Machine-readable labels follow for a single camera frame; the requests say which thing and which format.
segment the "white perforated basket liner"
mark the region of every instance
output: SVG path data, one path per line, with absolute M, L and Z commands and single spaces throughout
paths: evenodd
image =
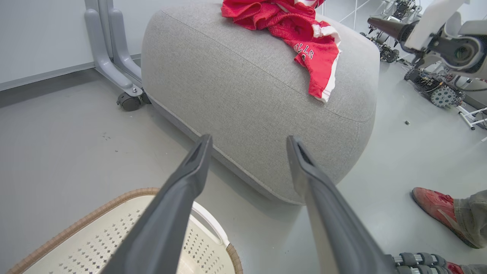
M 95 274 L 102 270 L 125 235 L 154 196 L 130 199 L 69 237 L 39 261 L 26 274 Z M 193 215 L 199 214 L 218 236 Z M 226 251 L 229 242 L 216 220 L 201 205 L 193 203 L 177 274 L 234 274 Z

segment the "caster wheel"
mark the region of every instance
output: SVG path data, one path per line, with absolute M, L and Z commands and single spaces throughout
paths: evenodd
M 126 93 L 120 94 L 117 105 L 120 105 L 125 111 L 134 111 L 139 109 L 140 100 L 138 97 L 130 97 Z
M 152 104 L 152 102 L 149 100 L 149 96 L 147 96 L 147 93 L 143 93 L 140 96 L 140 99 L 145 103 L 145 104 Z

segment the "stand leg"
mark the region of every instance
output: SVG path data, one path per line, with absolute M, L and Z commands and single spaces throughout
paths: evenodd
M 99 13 L 95 9 L 88 8 L 85 12 L 85 22 L 88 37 L 90 38 L 95 69 L 120 87 L 127 95 L 131 97 L 142 95 L 142 90 L 134 86 L 127 77 L 119 72 L 108 57 Z
M 133 62 L 127 48 L 127 38 L 125 36 L 122 12 L 113 7 L 109 7 L 108 16 L 112 37 L 113 62 L 136 80 L 142 82 L 142 72 L 140 67 Z

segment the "ottoman seam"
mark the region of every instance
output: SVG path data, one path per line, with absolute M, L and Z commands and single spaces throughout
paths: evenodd
M 228 48 L 227 46 L 223 45 L 222 43 L 218 42 L 217 40 L 215 40 L 215 39 L 211 38 L 210 36 L 208 36 L 208 35 L 206 35 L 206 34 L 204 34 L 204 33 L 202 33 L 201 31 L 199 31 L 199 30 L 197 30 L 197 29 L 195 29 L 195 28 L 193 28 L 193 27 L 191 27 L 191 26 L 187 25 L 186 23 L 183 23 L 183 22 L 179 21 L 178 19 L 176 19 L 176 18 L 172 17 L 171 15 L 167 14 L 167 13 L 166 13 L 166 12 L 164 12 L 163 10 L 161 10 L 161 12 L 162 12 L 162 13 L 164 13 L 164 14 L 165 14 L 167 17 L 169 17 L 169 18 L 171 18 L 171 19 L 173 19 L 173 20 L 175 20 L 175 21 L 177 21 L 177 22 L 179 22 L 179 23 L 183 24 L 184 26 L 186 26 L 186 27 L 188 27 L 188 28 L 190 28 L 190 29 L 192 29 L 192 30 L 194 30 L 194 31 L 196 31 L 196 32 L 198 32 L 198 33 L 200 33 L 201 35 L 203 35 L 203 36 L 207 37 L 208 39 L 210 39 L 210 40 L 214 41 L 215 43 L 217 43 L 217 44 L 219 44 L 219 45 L 223 46 L 223 47 L 224 47 L 224 48 L 226 48 L 228 51 L 230 51 L 230 52 L 232 52 L 233 54 L 237 55 L 238 57 L 240 57 L 240 58 L 244 59 L 244 60 L 245 60 L 245 61 L 247 61 L 248 63 L 252 64 L 254 67 L 258 68 L 258 69 L 259 69 L 259 70 L 261 70 L 262 72 L 266 73 L 266 74 L 267 74 L 267 75 L 269 75 L 270 77 L 272 77 L 272 78 L 274 78 L 275 80 L 277 80 L 279 83 L 283 84 L 284 86 L 286 86 L 286 87 L 288 87 L 289 89 L 293 90 L 294 92 L 298 93 L 300 96 L 302 96 L 302 95 L 303 95 L 302 93 L 300 93 L 300 92 L 299 92 L 299 91 L 297 91 L 296 89 L 294 89 L 294 88 L 292 88 L 292 87 L 288 86 L 287 84 L 285 84 L 285 83 L 284 83 L 284 82 L 282 82 L 281 80 L 277 79 L 277 78 L 276 78 L 275 76 L 273 76 L 272 74 L 270 74 L 270 73 L 268 73 L 267 71 L 263 70 L 262 68 L 260 68 L 260 67 L 259 67 L 259 66 L 257 66 L 256 64 L 254 64 L 254 63 L 252 63 L 251 61 L 247 60 L 246 58 L 244 58 L 244 57 L 243 57 L 243 56 L 241 56 L 240 54 L 236 53 L 235 51 L 231 50 L 230 48 Z M 330 110 L 329 110 L 329 109 L 327 109 L 327 108 L 324 108 L 324 110 L 325 110 L 326 112 L 328 112 L 328 113 L 331 113 L 331 114 L 336 115 L 336 116 L 338 116 L 338 117 L 341 117 L 341 118 L 343 118 L 343 119 L 347 119 L 347 120 L 349 120 L 349 121 L 358 122 L 358 123 L 365 123 L 365 122 L 367 122 L 368 120 L 370 120 L 370 119 L 372 118 L 372 116 L 373 116 L 373 114 L 371 114 L 371 115 L 370 115 L 368 118 L 366 118 L 365 120 L 354 120 L 354 119 L 350 119 L 350 118 L 348 118 L 348 117 L 344 117 L 344 116 L 342 116 L 342 115 L 339 115 L 339 114 L 337 114 L 337 113 L 335 113 L 335 112 L 332 112 L 332 111 L 330 111 Z

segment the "person's foot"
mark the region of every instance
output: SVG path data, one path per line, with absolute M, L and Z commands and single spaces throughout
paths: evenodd
M 447 262 L 447 267 L 453 274 L 463 274 L 462 268 L 457 264 Z
M 478 248 L 460 232 L 460 226 L 457 223 L 455 210 L 453 209 L 453 198 L 450 195 L 415 187 L 412 190 L 412 198 L 428 215 L 448 227 L 466 245 Z

